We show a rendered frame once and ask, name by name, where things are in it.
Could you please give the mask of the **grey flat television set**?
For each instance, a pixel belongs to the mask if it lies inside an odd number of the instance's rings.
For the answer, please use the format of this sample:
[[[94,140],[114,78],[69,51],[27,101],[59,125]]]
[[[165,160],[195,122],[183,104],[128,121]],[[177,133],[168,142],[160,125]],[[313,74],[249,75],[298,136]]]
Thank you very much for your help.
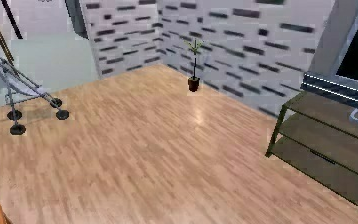
[[[335,0],[305,73],[358,89],[358,0]],[[358,123],[352,108],[349,119]]]

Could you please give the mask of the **black slanted pole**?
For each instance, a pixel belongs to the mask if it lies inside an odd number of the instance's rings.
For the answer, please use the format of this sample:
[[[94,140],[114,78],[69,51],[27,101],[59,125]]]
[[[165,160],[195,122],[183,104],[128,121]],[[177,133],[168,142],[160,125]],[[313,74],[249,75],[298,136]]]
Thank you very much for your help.
[[[14,15],[13,15],[13,13],[11,11],[11,8],[10,8],[10,6],[8,4],[8,0],[0,0],[0,1],[1,1],[2,6],[3,6],[3,8],[4,8],[4,10],[5,10],[6,14],[7,14],[7,17],[9,19],[10,23],[11,23],[11,26],[12,26],[14,32],[15,32],[16,37],[18,39],[23,39],[23,36],[22,36],[22,34],[20,32],[18,24],[17,24],[17,22],[16,22],[16,20],[14,18]]]

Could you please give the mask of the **dark olive television stand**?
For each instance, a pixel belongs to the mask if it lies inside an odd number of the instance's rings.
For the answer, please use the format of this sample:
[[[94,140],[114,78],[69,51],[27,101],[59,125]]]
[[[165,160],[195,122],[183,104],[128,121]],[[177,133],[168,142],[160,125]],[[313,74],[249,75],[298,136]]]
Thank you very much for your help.
[[[266,155],[274,155],[358,206],[358,111],[308,92],[281,107]]]

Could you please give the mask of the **black striped media box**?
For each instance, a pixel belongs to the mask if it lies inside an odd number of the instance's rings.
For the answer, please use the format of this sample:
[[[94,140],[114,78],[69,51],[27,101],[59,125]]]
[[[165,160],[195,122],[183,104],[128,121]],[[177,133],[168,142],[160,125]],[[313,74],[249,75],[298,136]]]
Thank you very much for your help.
[[[305,73],[301,88],[305,91],[358,108],[358,89]]]

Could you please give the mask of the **green plant in dark pot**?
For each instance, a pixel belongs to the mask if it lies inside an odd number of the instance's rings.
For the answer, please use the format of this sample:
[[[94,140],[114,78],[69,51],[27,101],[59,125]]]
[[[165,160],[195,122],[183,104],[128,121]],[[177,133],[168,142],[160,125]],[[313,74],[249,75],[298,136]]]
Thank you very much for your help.
[[[189,50],[194,55],[193,74],[188,79],[188,87],[191,92],[196,92],[198,90],[199,82],[200,82],[200,78],[196,76],[197,53],[198,53],[198,49],[203,45],[203,42],[194,40],[194,43],[191,43],[185,40],[185,43],[189,46]]]

